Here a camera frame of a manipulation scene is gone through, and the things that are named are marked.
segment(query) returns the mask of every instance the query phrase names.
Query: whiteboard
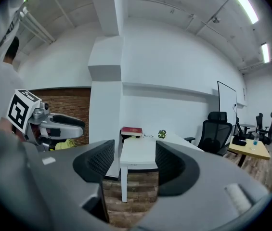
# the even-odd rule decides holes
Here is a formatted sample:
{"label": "whiteboard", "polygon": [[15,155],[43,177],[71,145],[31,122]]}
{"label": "whiteboard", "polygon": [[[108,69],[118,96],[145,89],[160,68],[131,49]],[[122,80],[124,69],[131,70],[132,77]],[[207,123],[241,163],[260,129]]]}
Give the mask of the whiteboard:
{"label": "whiteboard", "polygon": [[237,99],[236,91],[231,87],[217,81],[219,94],[219,111],[227,112],[228,122],[236,124]]}

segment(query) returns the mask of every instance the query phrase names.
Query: wooden floor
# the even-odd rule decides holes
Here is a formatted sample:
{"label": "wooden floor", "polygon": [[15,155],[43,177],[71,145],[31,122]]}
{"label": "wooden floor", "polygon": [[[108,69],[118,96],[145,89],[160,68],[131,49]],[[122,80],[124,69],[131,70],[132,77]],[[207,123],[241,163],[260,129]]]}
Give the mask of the wooden floor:
{"label": "wooden floor", "polygon": [[[247,156],[242,169],[272,192],[272,144],[266,145],[271,159]],[[238,164],[241,155],[228,152],[225,158]],[[158,173],[129,173],[127,203],[122,202],[121,182],[104,180],[104,195],[110,224],[119,230],[134,226],[154,205],[158,190]]]}

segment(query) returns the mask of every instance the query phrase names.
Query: small potted plant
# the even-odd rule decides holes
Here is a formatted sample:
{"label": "small potted plant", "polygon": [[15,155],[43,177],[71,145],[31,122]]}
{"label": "small potted plant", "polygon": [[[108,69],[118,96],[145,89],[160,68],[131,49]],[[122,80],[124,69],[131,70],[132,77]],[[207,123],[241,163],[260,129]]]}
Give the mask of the small potted plant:
{"label": "small potted plant", "polygon": [[166,130],[159,130],[158,137],[164,139],[166,137]]}

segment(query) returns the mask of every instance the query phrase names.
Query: water bottle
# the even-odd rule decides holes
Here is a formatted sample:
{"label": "water bottle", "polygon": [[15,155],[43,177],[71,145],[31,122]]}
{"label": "water bottle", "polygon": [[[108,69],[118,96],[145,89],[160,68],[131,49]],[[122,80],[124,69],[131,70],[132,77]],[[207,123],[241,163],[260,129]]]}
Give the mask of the water bottle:
{"label": "water bottle", "polygon": [[260,138],[260,131],[257,131],[257,134],[255,135],[255,139],[253,140],[253,146],[252,150],[255,150]]}

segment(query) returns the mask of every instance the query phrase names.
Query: red book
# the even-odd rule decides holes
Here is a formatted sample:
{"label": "red book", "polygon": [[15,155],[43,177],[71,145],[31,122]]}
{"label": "red book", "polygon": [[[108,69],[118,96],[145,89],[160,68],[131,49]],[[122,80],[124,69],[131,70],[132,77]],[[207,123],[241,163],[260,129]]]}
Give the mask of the red book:
{"label": "red book", "polygon": [[121,129],[121,134],[122,135],[130,135],[130,136],[142,136],[142,128],[128,128],[128,127],[123,127]]}

